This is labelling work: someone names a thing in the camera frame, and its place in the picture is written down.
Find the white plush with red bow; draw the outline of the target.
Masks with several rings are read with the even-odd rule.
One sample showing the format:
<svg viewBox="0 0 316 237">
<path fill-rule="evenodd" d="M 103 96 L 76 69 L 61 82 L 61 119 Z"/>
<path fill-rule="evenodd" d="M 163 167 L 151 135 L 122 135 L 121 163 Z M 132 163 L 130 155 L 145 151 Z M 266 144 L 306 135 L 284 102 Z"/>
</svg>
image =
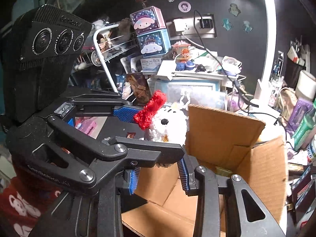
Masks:
<svg viewBox="0 0 316 237">
<path fill-rule="evenodd" d="M 145 132 L 146 140 L 183 146 L 187 133 L 187 116 L 183 110 L 183 103 L 168 105 L 166 94 L 157 90 L 133 119 Z"/>
</svg>

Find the anime picture card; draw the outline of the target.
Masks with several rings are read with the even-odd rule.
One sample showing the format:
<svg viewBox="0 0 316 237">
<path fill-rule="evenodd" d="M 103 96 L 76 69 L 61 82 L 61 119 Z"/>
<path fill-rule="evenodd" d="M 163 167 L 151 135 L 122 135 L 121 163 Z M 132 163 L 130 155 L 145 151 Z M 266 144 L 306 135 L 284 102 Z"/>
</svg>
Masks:
<svg viewBox="0 0 316 237">
<path fill-rule="evenodd" d="M 127 74 L 127 81 L 139 104 L 146 104 L 151 99 L 147 80 L 141 72 Z"/>
</svg>

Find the brown cardboard box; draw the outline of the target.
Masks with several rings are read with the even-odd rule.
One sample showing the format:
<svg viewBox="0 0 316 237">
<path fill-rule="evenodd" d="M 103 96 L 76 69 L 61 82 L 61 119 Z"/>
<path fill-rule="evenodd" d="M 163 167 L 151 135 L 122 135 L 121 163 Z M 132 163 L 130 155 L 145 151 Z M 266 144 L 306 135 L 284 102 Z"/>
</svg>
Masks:
<svg viewBox="0 0 316 237">
<path fill-rule="evenodd" d="M 266 125 L 252 117 L 189 106 L 186 151 L 214 172 L 239 174 L 285 229 L 288 166 L 285 141 L 273 133 L 257 145 Z M 146 204 L 122 213 L 123 224 L 139 236 L 193 236 L 197 197 L 181 187 L 178 168 L 142 168 L 136 194 Z"/>
</svg>

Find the blue character blind box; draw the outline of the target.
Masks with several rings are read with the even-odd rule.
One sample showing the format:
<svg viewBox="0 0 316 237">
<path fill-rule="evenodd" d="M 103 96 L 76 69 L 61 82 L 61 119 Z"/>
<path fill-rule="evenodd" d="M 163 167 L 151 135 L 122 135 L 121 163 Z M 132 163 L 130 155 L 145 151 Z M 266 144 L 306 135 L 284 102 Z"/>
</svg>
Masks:
<svg viewBox="0 0 316 237">
<path fill-rule="evenodd" d="M 144 57 L 165 55 L 171 49 L 168 30 L 159 29 L 137 36 L 140 52 Z"/>
</svg>

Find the small orange haired figurine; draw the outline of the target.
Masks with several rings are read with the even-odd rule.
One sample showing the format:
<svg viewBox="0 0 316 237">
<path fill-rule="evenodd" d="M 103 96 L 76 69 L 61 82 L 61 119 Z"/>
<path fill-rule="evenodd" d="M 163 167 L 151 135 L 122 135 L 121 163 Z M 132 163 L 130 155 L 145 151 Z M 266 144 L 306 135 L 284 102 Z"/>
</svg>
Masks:
<svg viewBox="0 0 316 237">
<path fill-rule="evenodd" d="M 196 67 L 188 47 L 182 47 L 175 57 L 176 71 L 192 71 Z"/>
</svg>

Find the pink character blind box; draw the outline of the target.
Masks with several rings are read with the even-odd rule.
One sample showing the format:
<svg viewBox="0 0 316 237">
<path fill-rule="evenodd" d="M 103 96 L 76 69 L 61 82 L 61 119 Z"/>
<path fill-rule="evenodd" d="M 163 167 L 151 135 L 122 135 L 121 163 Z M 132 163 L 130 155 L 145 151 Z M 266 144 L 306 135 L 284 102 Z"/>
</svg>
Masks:
<svg viewBox="0 0 316 237">
<path fill-rule="evenodd" d="M 130 14 L 130 19 L 137 36 L 166 28 L 161 10 L 154 6 Z"/>
</svg>

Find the white desk lamp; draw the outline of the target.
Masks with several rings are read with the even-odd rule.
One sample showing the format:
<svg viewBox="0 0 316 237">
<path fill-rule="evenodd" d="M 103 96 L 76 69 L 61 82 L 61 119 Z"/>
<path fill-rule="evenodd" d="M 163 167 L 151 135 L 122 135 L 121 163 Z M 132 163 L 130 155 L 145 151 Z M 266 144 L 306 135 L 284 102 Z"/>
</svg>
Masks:
<svg viewBox="0 0 316 237">
<path fill-rule="evenodd" d="M 259 100 L 260 104 L 267 104 L 272 88 L 269 82 L 271 75 L 274 54 L 276 47 L 276 30 L 277 30 L 277 20 L 276 20 L 276 7 L 274 0 L 264 0 L 266 8 L 267 17 L 267 42 L 266 42 L 266 55 L 265 62 L 263 66 L 261 79 L 257 80 L 256 91 L 254 98 Z"/>
</svg>

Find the round anime badge sticker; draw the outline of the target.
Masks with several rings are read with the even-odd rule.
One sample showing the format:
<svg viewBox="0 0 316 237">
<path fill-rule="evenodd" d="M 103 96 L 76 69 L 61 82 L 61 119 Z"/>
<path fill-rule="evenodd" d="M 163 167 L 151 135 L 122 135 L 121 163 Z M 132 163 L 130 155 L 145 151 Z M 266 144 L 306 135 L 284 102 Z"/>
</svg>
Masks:
<svg viewBox="0 0 316 237">
<path fill-rule="evenodd" d="M 182 1 L 182 2 L 179 3 L 178 9 L 179 9 L 180 12 L 187 13 L 187 12 L 190 12 L 191 5 L 190 5 L 189 2 Z"/>
</svg>

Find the white blue round tub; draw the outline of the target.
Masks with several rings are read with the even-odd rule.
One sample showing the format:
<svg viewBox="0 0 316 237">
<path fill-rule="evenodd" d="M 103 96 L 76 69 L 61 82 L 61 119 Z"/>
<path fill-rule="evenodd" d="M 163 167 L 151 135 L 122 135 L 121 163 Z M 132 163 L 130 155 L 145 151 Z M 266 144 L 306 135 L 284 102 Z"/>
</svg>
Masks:
<svg viewBox="0 0 316 237">
<path fill-rule="evenodd" d="M 316 135 L 312 138 L 307 148 L 308 163 L 313 164 L 316 160 Z"/>
</svg>

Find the green glass bottle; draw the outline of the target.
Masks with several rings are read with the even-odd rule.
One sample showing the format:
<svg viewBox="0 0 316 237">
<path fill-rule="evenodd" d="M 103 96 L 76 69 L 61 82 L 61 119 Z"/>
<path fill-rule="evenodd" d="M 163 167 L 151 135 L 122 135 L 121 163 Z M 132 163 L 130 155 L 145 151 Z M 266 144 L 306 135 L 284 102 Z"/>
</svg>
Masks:
<svg viewBox="0 0 316 237">
<path fill-rule="evenodd" d="M 293 149 L 295 151 L 299 150 L 299 148 L 302 146 L 309 133 L 311 132 L 311 130 L 313 130 L 315 126 L 315 110 L 316 104 L 314 101 L 313 107 L 304 115 L 299 127 L 296 129 L 295 133 L 292 136 L 292 138 L 294 139 Z"/>
</svg>

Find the purple box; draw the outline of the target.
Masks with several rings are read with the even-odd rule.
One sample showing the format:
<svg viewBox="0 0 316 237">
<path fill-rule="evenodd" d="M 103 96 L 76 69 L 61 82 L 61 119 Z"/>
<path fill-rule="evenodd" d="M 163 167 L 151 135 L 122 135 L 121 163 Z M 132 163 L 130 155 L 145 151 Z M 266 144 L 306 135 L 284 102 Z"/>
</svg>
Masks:
<svg viewBox="0 0 316 237">
<path fill-rule="evenodd" d="M 286 126 L 287 132 L 292 136 L 296 129 L 299 127 L 300 122 L 304 118 L 304 115 L 310 110 L 313 106 L 311 101 L 299 98 L 293 112 L 288 120 L 288 125 Z"/>
</svg>

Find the white wall socket strip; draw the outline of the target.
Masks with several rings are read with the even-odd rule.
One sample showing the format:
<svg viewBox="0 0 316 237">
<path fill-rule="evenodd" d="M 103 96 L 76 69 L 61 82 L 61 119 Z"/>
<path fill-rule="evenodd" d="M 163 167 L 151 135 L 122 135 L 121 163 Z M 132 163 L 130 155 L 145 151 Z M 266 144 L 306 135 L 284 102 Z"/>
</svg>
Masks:
<svg viewBox="0 0 316 237">
<path fill-rule="evenodd" d="M 169 35 L 172 40 L 181 38 L 197 38 L 199 35 L 204 39 L 213 39 L 217 37 L 215 20 L 213 14 L 196 15 L 195 18 L 178 18 L 174 19 L 168 25 Z"/>
</svg>

